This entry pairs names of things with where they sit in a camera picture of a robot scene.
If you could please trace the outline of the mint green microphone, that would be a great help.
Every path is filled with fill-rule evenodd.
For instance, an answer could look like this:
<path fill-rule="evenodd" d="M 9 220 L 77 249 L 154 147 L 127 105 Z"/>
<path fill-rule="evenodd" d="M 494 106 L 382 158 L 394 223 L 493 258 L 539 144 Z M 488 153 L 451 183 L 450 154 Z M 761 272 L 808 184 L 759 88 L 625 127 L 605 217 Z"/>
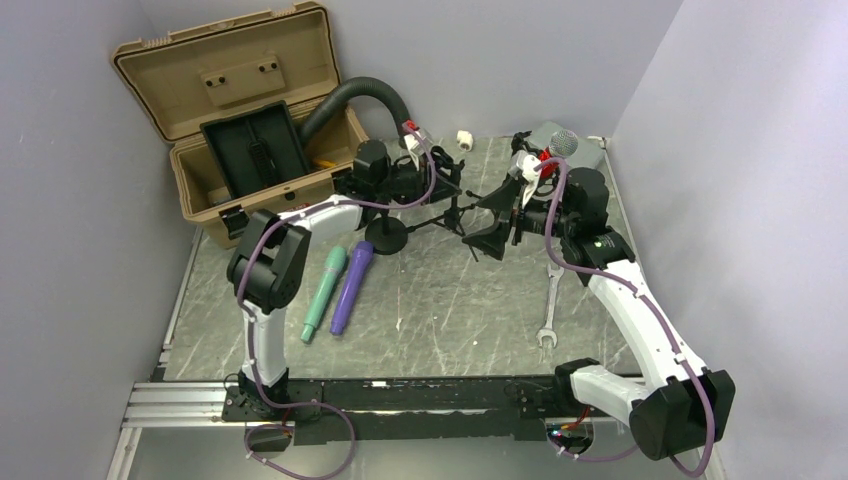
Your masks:
<path fill-rule="evenodd" d="M 346 248 L 335 246 L 330 250 L 323 265 L 318 287 L 304 317 L 303 329 L 300 335 L 302 342 L 309 344 L 315 332 L 319 329 L 338 277 L 343 272 L 346 262 Z"/>

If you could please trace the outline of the grey rectangular block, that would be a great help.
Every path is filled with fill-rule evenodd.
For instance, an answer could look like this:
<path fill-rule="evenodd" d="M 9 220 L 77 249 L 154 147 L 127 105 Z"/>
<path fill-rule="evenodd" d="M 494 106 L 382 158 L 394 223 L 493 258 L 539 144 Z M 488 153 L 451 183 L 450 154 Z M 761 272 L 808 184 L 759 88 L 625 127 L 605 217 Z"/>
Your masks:
<path fill-rule="evenodd" d="M 526 142 L 530 147 L 543 152 L 549 145 L 551 135 L 561 129 L 566 128 L 554 122 L 546 121 L 531 131 Z M 604 159 L 603 149 L 588 138 L 578 136 L 578 139 L 579 148 L 577 151 L 572 156 L 564 158 L 569 169 L 596 168 Z"/>

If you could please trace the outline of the tan plastic tool case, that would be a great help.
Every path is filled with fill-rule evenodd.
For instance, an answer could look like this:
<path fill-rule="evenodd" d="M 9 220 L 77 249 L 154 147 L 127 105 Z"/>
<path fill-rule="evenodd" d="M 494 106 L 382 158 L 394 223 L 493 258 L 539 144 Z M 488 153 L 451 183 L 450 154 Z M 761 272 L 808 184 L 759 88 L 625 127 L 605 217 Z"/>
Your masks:
<path fill-rule="evenodd" d="M 235 195 L 202 126 L 285 103 L 295 124 L 341 81 L 326 8 L 304 1 L 119 46 L 112 64 L 160 138 L 171 146 L 184 219 L 217 245 L 237 245 L 259 209 L 297 210 L 325 200 L 367 135 L 355 112 L 335 113 L 305 145 L 306 174 Z"/>

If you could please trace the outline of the red microphone silver grille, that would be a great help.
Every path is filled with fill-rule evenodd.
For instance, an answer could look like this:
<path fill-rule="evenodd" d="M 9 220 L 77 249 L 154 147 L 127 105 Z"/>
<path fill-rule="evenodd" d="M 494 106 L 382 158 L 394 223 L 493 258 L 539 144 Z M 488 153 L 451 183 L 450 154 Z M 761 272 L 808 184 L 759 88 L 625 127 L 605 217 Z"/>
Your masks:
<path fill-rule="evenodd" d="M 579 148 L 578 136 L 571 130 L 561 129 L 551 135 L 548 147 L 540 154 L 544 162 L 551 157 L 568 158 Z"/>

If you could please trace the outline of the small white pipe fitting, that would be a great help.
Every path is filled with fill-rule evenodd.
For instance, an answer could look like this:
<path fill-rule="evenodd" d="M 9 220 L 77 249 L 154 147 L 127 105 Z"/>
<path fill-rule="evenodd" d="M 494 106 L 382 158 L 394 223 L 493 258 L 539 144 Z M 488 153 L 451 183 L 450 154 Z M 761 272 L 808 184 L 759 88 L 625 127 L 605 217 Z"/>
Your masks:
<path fill-rule="evenodd" d="M 474 146 L 474 137 L 472 133 L 466 130 L 459 130 L 456 133 L 456 144 L 463 152 L 471 151 Z"/>

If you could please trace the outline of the black round-base mic stand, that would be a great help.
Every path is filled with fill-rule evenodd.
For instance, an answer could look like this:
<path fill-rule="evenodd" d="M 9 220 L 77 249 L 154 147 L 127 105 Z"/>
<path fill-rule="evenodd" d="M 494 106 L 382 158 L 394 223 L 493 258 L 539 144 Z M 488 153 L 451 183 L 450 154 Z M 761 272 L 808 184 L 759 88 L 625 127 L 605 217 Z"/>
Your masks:
<path fill-rule="evenodd" d="M 367 225 L 364 240 L 373 246 L 376 254 L 393 255 L 407 245 L 407 227 L 397 218 L 380 216 Z"/>

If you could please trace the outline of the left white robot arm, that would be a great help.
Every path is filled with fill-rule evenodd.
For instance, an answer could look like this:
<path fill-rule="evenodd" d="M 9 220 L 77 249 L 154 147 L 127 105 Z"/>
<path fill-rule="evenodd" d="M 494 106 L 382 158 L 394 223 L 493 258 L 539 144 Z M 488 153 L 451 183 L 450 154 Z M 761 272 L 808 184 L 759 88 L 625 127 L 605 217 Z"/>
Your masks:
<path fill-rule="evenodd" d="M 292 402 L 281 335 L 310 248 L 363 230 L 368 252 L 399 252 L 411 229 L 390 216 L 390 209 L 454 200 L 461 193 L 464 168 L 464 161 L 438 145 L 410 147 L 393 160 L 382 142 L 368 140 L 359 145 L 352 167 L 334 177 L 335 191 L 328 199 L 283 214 L 268 210 L 253 214 L 226 276 L 244 321 L 246 357 L 238 386 L 258 417 L 275 419 Z"/>

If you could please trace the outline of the black tripod mic stand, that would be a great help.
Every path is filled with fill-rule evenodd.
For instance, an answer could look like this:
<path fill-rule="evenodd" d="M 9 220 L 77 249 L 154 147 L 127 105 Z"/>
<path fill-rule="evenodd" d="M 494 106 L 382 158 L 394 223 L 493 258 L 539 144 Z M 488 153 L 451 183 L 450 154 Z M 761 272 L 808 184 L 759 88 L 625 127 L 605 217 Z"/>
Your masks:
<path fill-rule="evenodd" d="M 482 199 L 482 196 L 471 190 L 462 190 L 460 188 L 462 171 L 465 168 L 465 164 L 466 162 L 464 159 L 460 159 L 458 162 L 451 160 L 448 163 L 443 161 L 441 165 L 438 164 L 449 172 L 446 180 L 443 180 L 443 183 L 451 183 L 453 185 L 454 192 L 449 196 L 450 205 L 441 214 L 431 219 L 412 226 L 407 226 L 405 228 L 405 232 L 407 234 L 411 234 L 426 226 L 435 225 L 460 237 L 464 237 L 466 235 L 462 224 L 463 216 L 467 211 L 472 210 L 477 206 L 477 203 Z M 468 205 L 460 206 L 459 198 L 461 196 L 471 198 L 472 202 Z"/>

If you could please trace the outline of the black tray in case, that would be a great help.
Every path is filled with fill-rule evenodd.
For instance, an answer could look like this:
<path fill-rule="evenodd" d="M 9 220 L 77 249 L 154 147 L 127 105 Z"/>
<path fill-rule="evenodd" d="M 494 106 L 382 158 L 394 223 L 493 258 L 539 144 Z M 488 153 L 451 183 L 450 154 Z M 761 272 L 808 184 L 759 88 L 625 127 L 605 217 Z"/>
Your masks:
<path fill-rule="evenodd" d="M 286 102 L 203 123 L 201 133 L 233 198 L 306 176 L 310 162 Z"/>

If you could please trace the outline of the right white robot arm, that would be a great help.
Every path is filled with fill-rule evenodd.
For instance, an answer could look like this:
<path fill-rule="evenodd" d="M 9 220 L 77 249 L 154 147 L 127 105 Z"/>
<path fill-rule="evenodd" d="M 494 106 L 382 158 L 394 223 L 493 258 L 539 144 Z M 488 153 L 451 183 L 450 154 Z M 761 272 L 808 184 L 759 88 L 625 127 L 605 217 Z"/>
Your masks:
<path fill-rule="evenodd" d="M 574 415 L 593 407 L 624 423 L 636 447 L 652 460 L 694 449 L 705 454 L 725 433 L 736 393 L 725 370 L 712 370 L 677 333 L 650 292 L 635 254 L 608 224 L 605 177 L 576 168 L 558 177 L 552 198 L 522 202 L 527 183 L 507 177 L 476 205 L 491 226 L 464 237 L 466 245 L 500 260 L 508 242 L 525 233 L 544 236 L 562 252 L 553 262 L 577 274 L 610 314 L 632 351 L 642 382 L 583 358 L 556 367 L 551 401 Z"/>

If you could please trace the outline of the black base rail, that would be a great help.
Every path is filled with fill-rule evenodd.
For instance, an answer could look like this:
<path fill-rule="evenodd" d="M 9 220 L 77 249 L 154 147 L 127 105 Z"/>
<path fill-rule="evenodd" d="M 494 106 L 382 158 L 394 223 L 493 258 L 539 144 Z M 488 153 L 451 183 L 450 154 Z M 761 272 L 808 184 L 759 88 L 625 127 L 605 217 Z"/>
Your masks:
<path fill-rule="evenodd" d="M 288 442 L 322 445 L 355 437 L 425 440 L 508 437 L 553 440 L 572 452 L 591 446 L 590 410 L 556 399 L 543 376 L 290 379 L 268 391 L 265 403 L 240 378 L 226 386 L 227 423 L 283 424 L 255 443 L 273 451 Z"/>

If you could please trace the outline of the black tripod shock-mount stand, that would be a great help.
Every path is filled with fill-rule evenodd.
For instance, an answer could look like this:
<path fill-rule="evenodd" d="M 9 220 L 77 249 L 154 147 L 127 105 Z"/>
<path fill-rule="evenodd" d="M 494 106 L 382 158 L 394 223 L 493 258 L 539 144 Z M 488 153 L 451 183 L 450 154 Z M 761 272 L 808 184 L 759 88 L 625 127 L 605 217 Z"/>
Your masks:
<path fill-rule="evenodd" d="M 528 132 L 519 132 L 519 133 L 515 134 L 515 135 L 512 137 L 512 140 L 511 140 L 512 155 L 513 155 L 514 153 L 516 153 L 518 150 L 526 150 L 527 152 L 529 152 L 529 153 L 531 153 L 531 154 L 533 154 L 533 155 L 535 155 L 535 156 L 537 156 L 537 157 L 539 158 L 539 156 L 540 156 L 540 154 L 542 153 L 542 151 L 541 151 L 541 150 L 538 150 L 538 149 L 535 149 L 535 148 L 533 148 L 533 147 L 530 147 L 530 146 L 528 145 L 528 143 L 526 142 L 526 138 L 527 138 L 528 136 L 529 136 L 529 133 L 528 133 Z M 558 179 L 558 168 L 559 168 L 559 165 L 558 165 L 558 164 L 556 164 L 556 163 L 552 163 L 552 164 L 550 164 L 550 165 L 546 166 L 545 168 L 543 168 L 543 169 L 541 170 L 541 178 L 540 178 L 540 182 L 539 182 L 538 189 L 539 189 L 539 187 L 543 186 L 543 185 L 545 184 L 545 182 L 547 182 L 547 181 L 552 181 L 552 182 L 554 182 L 554 181 L 556 181 L 556 180 Z M 484 210 L 486 210 L 486 211 L 488 211 L 488 212 L 490 212 L 490 213 L 492 214 L 492 217 L 493 217 L 493 223 L 494 223 L 494 222 L 509 222 L 509 223 L 511 223 L 511 224 L 513 225 L 512 231 L 511 231 L 511 233 L 510 233 L 510 237 L 509 237 L 509 239 L 508 239 L 508 241 L 507 241 L 506 245 L 507 245 L 508 243 L 510 243 L 510 244 L 512 244 L 512 245 L 517 245 L 517 244 L 519 244 L 519 243 L 521 242 L 521 240 L 522 240 L 523 235 L 524 235 L 525 233 L 529 233 L 529 232 L 524 232 L 524 233 L 522 233 L 522 232 L 521 232 L 520 230 L 518 230 L 518 229 L 517 229 L 517 227 L 516 227 L 516 216 L 517 216 L 517 213 L 518 213 L 521 209 L 523 209 L 523 208 L 521 208 L 521 196 L 522 196 L 522 190 L 523 190 L 523 185 L 520 183 L 520 193 L 519 193 L 519 195 L 518 195 L 518 197 L 517 197 L 517 199 L 516 199 L 516 201 L 515 201 L 515 203 L 514 203 L 513 209 L 512 209 L 511 211 L 507 211 L 507 212 L 493 212 L 493 211 L 491 211 L 491 210 L 484 209 Z M 539 193 L 536 191 L 536 193 L 534 194 L 534 196 L 532 197 L 532 199 L 530 200 L 530 202 L 531 202 L 531 201 L 536 201 L 536 202 L 550 202 L 550 200 L 551 200 L 551 199 L 552 199 L 552 195 L 551 195 L 551 194 L 547 194 L 547 195 L 543 196 L 543 195 L 539 194 Z"/>

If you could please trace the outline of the silver open-end wrench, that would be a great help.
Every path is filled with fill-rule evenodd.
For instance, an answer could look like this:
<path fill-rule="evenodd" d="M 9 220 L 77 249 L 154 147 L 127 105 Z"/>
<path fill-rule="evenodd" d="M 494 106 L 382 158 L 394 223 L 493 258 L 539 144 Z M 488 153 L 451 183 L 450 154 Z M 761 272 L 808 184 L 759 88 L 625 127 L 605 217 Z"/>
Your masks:
<path fill-rule="evenodd" d="M 536 332 L 536 341 L 540 348 L 544 347 L 546 343 L 549 343 L 551 348 L 556 348 L 558 344 L 558 335 L 554 330 L 554 319 L 556 314 L 559 283 L 564 270 L 555 263 L 551 263 L 547 265 L 546 272 L 548 287 L 545 316 L 543 324 Z"/>

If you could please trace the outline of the aluminium extrusion frame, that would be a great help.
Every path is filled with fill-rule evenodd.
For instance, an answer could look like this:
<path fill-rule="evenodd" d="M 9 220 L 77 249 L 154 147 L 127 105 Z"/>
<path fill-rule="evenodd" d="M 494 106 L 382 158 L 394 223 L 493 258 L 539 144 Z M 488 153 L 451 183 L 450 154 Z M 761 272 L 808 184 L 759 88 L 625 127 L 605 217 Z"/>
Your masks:
<path fill-rule="evenodd" d="M 221 423 L 225 387 L 220 381 L 165 382 L 160 378 L 170 361 L 179 313 L 202 237 L 202 232 L 196 230 L 152 380 L 137 383 L 131 390 L 106 475 L 108 479 L 130 477 L 136 451 L 146 429 L 206 427 Z"/>

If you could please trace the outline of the purple microphone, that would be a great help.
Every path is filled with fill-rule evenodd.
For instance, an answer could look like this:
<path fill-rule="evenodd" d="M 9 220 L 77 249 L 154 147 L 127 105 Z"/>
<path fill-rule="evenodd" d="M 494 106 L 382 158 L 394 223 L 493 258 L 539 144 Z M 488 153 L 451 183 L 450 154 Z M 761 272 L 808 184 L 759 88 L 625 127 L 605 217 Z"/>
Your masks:
<path fill-rule="evenodd" d="M 341 336 L 350 319 L 361 283 L 374 255 L 374 245 L 366 240 L 354 247 L 351 262 L 331 320 L 330 333 Z"/>

